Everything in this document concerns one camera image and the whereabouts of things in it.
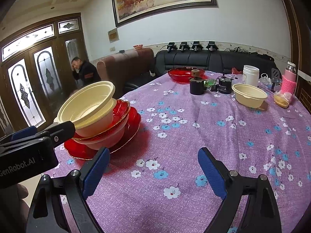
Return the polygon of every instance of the table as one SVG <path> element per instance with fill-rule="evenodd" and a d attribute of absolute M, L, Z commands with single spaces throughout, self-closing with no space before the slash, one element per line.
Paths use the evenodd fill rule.
<path fill-rule="evenodd" d="M 221 203 L 197 161 L 198 150 L 207 147 L 229 170 L 268 176 L 282 232 L 290 233 L 311 202 L 311 116 L 296 98 L 288 109 L 280 108 L 273 93 L 260 87 L 269 95 L 267 111 L 242 106 L 233 95 L 191 95 L 189 84 L 173 82 L 167 74 L 126 94 L 123 99 L 142 116 L 140 130 L 111 154 L 108 172 L 87 200 L 104 232 L 204 232 Z M 60 164 L 47 172 L 53 177 L 84 163 L 63 146 L 56 155 Z M 62 202 L 72 226 L 65 196 Z"/>

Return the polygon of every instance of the blue gripper pad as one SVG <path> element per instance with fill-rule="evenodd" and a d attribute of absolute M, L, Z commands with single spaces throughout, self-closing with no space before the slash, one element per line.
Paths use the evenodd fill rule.
<path fill-rule="evenodd" d="M 23 130 L 20 130 L 20 131 L 17 131 L 15 132 L 13 135 L 12 135 L 12 138 L 11 138 L 11 142 L 12 141 L 15 141 L 15 140 L 18 140 L 18 139 L 22 139 L 22 138 L 25 138 L 25 137 L 30 137 L 30 136 L 33 136 L 37 133 L 37 128 L 35 126 L 30 126 L 28 128 L 25 128 Z"/>
<path fill-rule="evenodd" d="M 215 195 L 224 200 L 227 197 L 225 180 L 203 149 L 199 150 L 197 159 Z"/>
<path fill-rule="evenodd" d="M 93 164 L 93 167 L 88 171 L 88 174 L 83 180 L 82 195 L 85 200 L 94 194 L 107 166 L 109 165 L 110 151 L 107 148 L 100 149 L 93 160 L 85 163 Z"/>

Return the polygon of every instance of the screw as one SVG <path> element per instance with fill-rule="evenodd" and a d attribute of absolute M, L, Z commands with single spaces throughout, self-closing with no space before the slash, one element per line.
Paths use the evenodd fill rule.
<path fill-rule="evenodd" d="M 78 170 L 72 170 L 70 172 L 71 176 L 77 176 L 79 174 L 79 171 Z"/>
<path fill-rule="evenodd" d="M 265 176 L 264 174 L 262 174 L 262 175 L 260 175 L 260 179 L 261 179 L 261 180 L 267 180 L 268 178 L 267 178 L 267 176 Z"/>
<path fill-rule="evenodd" d="M 49 179 L 49 175 L 47 175 L 47 174 L 44 174 L 42 177 L 41 177 L 41 180 L 47 180 L 47 179 Z"/>
<path fill-rule="evenodd" d="M 234 170 L 230 171 L 229 173 L 232 177 L 236 177 L 238 175 L 238 172 Z"/>

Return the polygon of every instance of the person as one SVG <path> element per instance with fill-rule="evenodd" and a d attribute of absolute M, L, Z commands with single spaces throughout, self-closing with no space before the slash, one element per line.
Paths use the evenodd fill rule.
<path fill-rule="evenodd" d="M 75 80 L 82 80 L 83 86 L 101 81 L 95 66 L 88 61 L 82 61 L 79 57 L 74 57 L 71 61 L 71 69 L 73 70 L 73 77 Z"/>

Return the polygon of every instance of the cream plastic basin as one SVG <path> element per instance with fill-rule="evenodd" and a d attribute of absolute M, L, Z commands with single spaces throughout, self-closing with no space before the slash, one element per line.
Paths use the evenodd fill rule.
<path fill-rule="evenodd" d="M 110 81 L 100 81 L 88 85 L 74 93 L 60 108 L 57 122 L 71 121 L 75 126 L 102 109 L 115 91 Z"/>
<path fill-rule="evenodd" d="M 246 84 L 234 84 L 232 90 L 235 92 L 236 100 L 250 108 L 259 108 L 268 97 L 265 91 Z"/>
<path fill-rule="evenodd" d="M 99 150 L 102 147 L 110 148 L 114 146 L 117 142 L 121 140 L 121 138 L 124 135 L 125 125 L 128 121 L 128 116 L 122 121 L 120 126 L 111 134 L 107 136 L 103 136 L 101 139 L 96 141 L 81 141 L 81 140 L 75 140 L 79 144 L 85 144 L 87 147 L 93 150 Z"/>
<path fill-rule="evenodd" d="M 103 132 L 113 121 L 113 109 L 116 104 L 116 99 L 110 99 L 110 101 L 102 109 L 96 112 L 89 119 L 75 125 L 76 133 L 82 137 L 93 137 Z"/>

